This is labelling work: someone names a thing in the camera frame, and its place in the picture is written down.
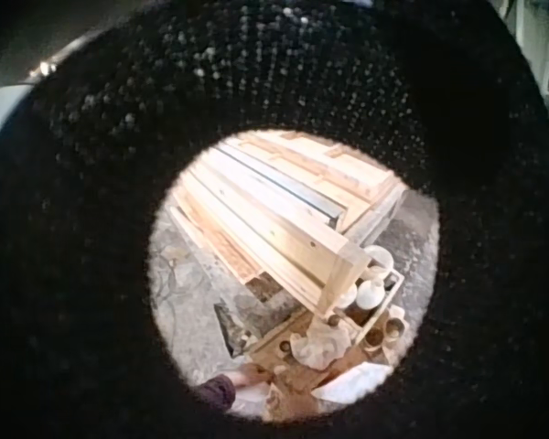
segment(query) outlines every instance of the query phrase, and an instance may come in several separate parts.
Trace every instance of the sleeve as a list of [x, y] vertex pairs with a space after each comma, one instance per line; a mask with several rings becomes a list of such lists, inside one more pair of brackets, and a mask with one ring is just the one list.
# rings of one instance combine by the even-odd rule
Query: sleeve
[[236, 399], [236, 389], [225, 375], [218, 375], [194, 389], [203, 401], [225, 412], [232, 407]]

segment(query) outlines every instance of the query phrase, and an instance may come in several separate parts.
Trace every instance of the grey floor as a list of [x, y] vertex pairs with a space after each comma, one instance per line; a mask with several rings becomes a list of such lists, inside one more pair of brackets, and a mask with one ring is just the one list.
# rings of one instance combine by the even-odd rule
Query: grey floor
[[[169, 197], [158, 212], [150, 244], [150, 277], [156, 321], [184, 378], [199, 384], [221, 370], [235, 368], [243, 357], [231, 358], [222, 336], [215, 305], [223, 304], [233, 322], [255, 337], [282, 322], [299, 304], [280, 292], [262, 303], [238, 283], [211, 251], [198, 248], [172, 220]], [[438, 223], [436, 203], [409, 191], [386, 231], [375, 242], [394, 256], [405, 276], [394, 299], [407, 312], [410, 344], [433, 289]], [[260, 414], [260, 408], [237, 402], [237, 413]]]

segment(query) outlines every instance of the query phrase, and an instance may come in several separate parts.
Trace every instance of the ceramic pot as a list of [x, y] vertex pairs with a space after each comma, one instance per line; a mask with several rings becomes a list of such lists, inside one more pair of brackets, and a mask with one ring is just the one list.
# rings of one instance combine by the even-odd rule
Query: ceramic pot
[[380, 245], [369, 245], [364, 248], [364, 252], [372, 258], [372, 262], [361, 278], [365, 281], [386, 279], [394, 268], [394, 258], [391, 253]]
[[387, 343], [398, 340], [405, 330], [404, 321], [398, 317], [391, 317], [384, 322], [384, 339]]
[[382, 280], [364, 281], [358, 287], [356, 305], [361, 309], [373, 309], [381, 304], [384, 293], [384, 282]]
[[339, 297], [338, 302], [336, 303], [336, 307], [338, 307], [339, 309], [346, 309], [354, 302], [354, 300], [356, 300], [357, 295], [358, 287], [356, 286], [356, 284], [354, 284], [346, 293]]
[[363, 348], [366, 352], [376, 352], [382, 347], [384, 333], [378, 327], [373, 327], [364, 338]]

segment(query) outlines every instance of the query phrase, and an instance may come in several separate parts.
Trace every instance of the person's hand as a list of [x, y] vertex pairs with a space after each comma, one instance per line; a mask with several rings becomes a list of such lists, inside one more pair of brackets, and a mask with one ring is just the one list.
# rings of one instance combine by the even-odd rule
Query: person's hand
[[273, 379], [273, 374], [254, 363], [242, 364], [237, 370], [224, 372], [236, 389], [251, 387]]

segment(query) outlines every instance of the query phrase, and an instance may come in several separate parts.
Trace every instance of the white ceramic vase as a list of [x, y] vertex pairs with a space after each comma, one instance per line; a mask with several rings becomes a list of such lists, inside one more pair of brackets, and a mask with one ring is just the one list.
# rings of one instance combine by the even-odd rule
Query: white ceramic vase
[[364, 281], [358, 287], [356, 305], [361, 309], [373, 309], [381, 304], [384, 294], [384, 282], [381, 279]]
[[358, 295], [358, 287], [356, 286], [356, 284], [353, 284], [346, 293], [344, 293], [339, 297], [336, 306], [339, 309], [346, 309], [348, 306], [354, 303], [354, 300], [356, 300], [357, 295]]
[[372, 258], [372, 266], [367, 268], [361, 278], [365, 281], [386, 279], [394, 268], [394, 258], [391, 253], [380, 245], [369, 245], [364, 252]]

